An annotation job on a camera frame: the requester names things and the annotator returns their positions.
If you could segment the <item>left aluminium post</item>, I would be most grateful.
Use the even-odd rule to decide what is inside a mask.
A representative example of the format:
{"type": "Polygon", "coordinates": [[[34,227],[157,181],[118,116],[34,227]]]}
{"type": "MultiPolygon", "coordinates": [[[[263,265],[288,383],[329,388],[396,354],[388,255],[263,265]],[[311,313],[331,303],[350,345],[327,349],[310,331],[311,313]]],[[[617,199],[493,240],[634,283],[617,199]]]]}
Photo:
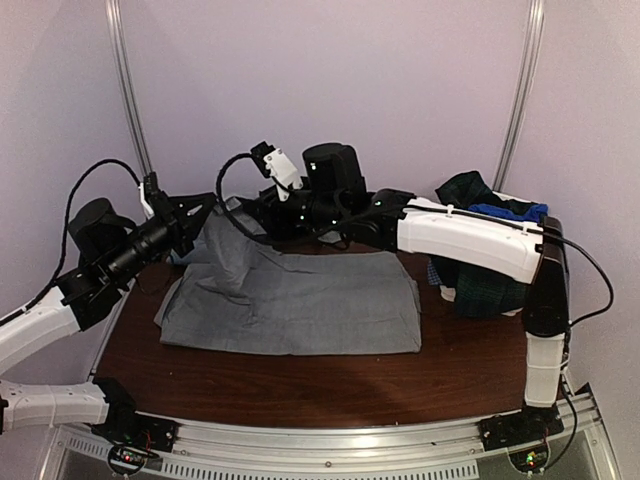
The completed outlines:
{"type": "Polygon", "coordinates": [[[105,11],[125,117],[139,168],[142,175],[146,176],[153,171],[153,167],[149,157],[129,65],[121,2],[118,0],[106,0],[105,11]]]}

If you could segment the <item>blue checked cloth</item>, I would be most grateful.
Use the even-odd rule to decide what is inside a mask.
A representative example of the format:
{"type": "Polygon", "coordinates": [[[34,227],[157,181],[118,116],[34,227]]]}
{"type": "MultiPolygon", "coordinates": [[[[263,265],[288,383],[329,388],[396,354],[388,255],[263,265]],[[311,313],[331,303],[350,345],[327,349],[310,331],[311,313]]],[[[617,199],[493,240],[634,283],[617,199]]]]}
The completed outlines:
{"type": "Polygon", "coordinates": [[[429,263],[427,265],[426,275],[428,284],[430,286],[442,286],[444,284],[432,259],[429,260],[429,263]]]}

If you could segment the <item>right aluminium post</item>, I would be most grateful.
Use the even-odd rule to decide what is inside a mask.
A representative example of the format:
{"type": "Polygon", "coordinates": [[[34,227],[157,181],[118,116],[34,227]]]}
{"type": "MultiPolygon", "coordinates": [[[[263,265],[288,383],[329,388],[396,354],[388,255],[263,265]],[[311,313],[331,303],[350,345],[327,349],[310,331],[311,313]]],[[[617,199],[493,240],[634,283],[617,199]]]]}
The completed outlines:
{"type": "Polygon", "coordinates": [[[515,94],[492,185],[492,189],[496,191],[502,191],[504,189],[510,168],[513,164],[519,135],[524,124],[528,99],[533,88],[539,62],[544,35],[544,24],[545,2],[543,0],[530,1],[515,94]]]}

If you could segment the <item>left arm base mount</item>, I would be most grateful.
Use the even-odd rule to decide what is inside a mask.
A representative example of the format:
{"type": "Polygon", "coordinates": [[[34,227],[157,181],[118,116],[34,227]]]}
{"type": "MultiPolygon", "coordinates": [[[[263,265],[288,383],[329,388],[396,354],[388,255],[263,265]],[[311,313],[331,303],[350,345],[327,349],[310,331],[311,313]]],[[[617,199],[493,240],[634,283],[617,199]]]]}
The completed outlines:
{"type": "Polygon", "coordinates": [[[110,445],[107,465],[116,475],[129,478],[161,453],[171,453],[179,424],[170,419],[143,414],[127,390],[113,378],[96,377],[92,384],[103,393],[108,407],[102,423],[89,424],[91,432],[110,445]]]}

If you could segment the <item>light blue denim skirt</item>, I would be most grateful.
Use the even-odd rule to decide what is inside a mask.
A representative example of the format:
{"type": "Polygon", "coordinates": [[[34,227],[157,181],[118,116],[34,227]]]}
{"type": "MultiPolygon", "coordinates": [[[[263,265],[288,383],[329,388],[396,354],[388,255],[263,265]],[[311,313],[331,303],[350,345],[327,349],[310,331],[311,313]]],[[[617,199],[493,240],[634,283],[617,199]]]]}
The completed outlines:
{"type": "Polygon", "coordinates": [[[173,266],[186,266],[189,264],[189,259],[180,257],[174,250],[171,250],[166,257],[166,263],[173,266]]]}

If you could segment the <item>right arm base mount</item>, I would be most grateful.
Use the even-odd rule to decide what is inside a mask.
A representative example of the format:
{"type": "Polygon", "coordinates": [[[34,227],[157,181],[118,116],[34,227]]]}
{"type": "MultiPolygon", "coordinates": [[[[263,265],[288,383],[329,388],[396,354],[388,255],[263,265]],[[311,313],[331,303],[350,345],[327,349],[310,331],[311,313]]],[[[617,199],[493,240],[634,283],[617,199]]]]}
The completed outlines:
{"type": "Polygon", "coordinates": [[[481,420],[485,452],[505,449],[511,466],[525,475],[541,474],[551,457],[549,438],[564,431],[559,409],[524,406],[521,410],[481,420]]]}

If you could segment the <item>aluminium front rail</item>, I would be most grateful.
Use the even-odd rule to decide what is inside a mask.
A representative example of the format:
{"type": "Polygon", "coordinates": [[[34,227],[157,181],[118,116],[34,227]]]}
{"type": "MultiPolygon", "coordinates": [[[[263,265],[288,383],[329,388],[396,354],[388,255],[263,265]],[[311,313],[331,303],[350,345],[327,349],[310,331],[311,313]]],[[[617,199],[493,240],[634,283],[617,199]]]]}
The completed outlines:
{"type": "Polygon", "coordinates": [[[522,446],[486,449],[478,418],[371,428],[259,428],[184,420],[170,452],[135,479],[528,479],[514,463],[550,451],[544,479],[618,479],[590,392],[559,401],[564,431],[522,446]]]}

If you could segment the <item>dark green plaid garment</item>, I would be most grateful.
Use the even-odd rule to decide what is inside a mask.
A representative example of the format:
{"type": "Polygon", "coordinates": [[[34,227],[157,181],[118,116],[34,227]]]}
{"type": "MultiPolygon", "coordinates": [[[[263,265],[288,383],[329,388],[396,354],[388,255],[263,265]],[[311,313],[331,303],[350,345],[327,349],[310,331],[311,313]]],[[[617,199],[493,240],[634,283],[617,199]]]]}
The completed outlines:
{"type": "MultiPolygon", "coordinates": [[[[460,173],[447,180],[436,195],[444,205],[468,210],[470,205],[486,203],[506,205],[524,202],[503,199],[495,194],[477,171],[460,173]]],[[[522,309],[528,286],[511,277],[471,264],[432,256],[444,286],[456,289],[455,312],[463,317],[486,318],[502,312],[522,309]]]]}

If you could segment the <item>aluminium post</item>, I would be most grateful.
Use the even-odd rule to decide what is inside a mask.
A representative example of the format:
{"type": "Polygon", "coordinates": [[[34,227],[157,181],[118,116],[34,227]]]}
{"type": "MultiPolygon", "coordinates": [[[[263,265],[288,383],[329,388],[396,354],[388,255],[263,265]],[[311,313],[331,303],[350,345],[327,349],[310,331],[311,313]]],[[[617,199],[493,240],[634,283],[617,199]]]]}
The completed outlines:
{"type": "Polygon", "coordinates": [[[519,135],[524,124],[528,99],[533,88],[539,62],[544,35],[544,24],[545,2],[543,0],[530,1],[515,94],[492,185],[492,189],[496,191],[502,191],[504,189],[510,168],[513,164],[519,135]]]}
{"type": "Polygon", "coordinates": [[[142,175],[146,176],[153,171],[153,167],[149,157],[129,65],[121,2],[118,0],[106,0],[105,11],[125,117],[139,168],[142,175]]]}

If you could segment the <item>grey shirt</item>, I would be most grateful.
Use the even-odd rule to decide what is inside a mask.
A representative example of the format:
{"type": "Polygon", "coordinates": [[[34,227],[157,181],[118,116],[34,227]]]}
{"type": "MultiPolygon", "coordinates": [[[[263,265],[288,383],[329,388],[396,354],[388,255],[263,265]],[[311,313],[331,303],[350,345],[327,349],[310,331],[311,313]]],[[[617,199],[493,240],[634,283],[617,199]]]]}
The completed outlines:
{"type": "Polygon", "coordinates": [[[418,287],[392,253],[281,253],[215,208],[185,264],[154,318],[164,344],[276,356],[422,347],[418,287]]]}

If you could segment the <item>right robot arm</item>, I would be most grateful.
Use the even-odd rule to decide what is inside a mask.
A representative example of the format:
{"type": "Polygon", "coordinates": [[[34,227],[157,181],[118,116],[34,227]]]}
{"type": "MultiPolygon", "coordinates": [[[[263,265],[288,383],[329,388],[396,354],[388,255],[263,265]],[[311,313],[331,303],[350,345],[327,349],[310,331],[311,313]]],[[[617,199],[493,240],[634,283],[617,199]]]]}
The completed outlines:
{"type": "Polygon", "coordinates": [[[274,183],[273,190],[261,193],[258,213],[274,239],[306,242],[336,233],[380,250],[475,265],[527,285],[522,310],[527,408],[514,417],[512,430],[530,442],[550,426],[569,330],[567,269],[556,219],[540,224],[506,220],[439,205],[411,192],[370,192],[355,149],[342,143],[305,150],[304,174],[266,142],[252,147],[250,157],[274,183]]]}

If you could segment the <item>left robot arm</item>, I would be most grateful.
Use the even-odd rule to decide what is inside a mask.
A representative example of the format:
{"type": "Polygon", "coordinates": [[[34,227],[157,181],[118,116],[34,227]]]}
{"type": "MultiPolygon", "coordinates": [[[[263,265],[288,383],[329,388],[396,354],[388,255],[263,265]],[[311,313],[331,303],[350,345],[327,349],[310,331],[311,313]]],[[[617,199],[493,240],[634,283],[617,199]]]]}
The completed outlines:
{"type": "MultiPolygon", "coordinates": [[[[35,305],[2,319],[1,369],[105,320],[147,265],[169,251],[184,256],[193,249],[216,202],[212,193],[170,197],[158,191],[143,202],[150,216],[142,224],[118,215],[106,198],[84,205],[67,227],[80,253],[77,268],[56,275],[35,305]]],[[[135,409],[134,400],[111,378],[75,385],[1,385],[3,432],[85,423],[133,444],[144,433],[135,409]]]]}

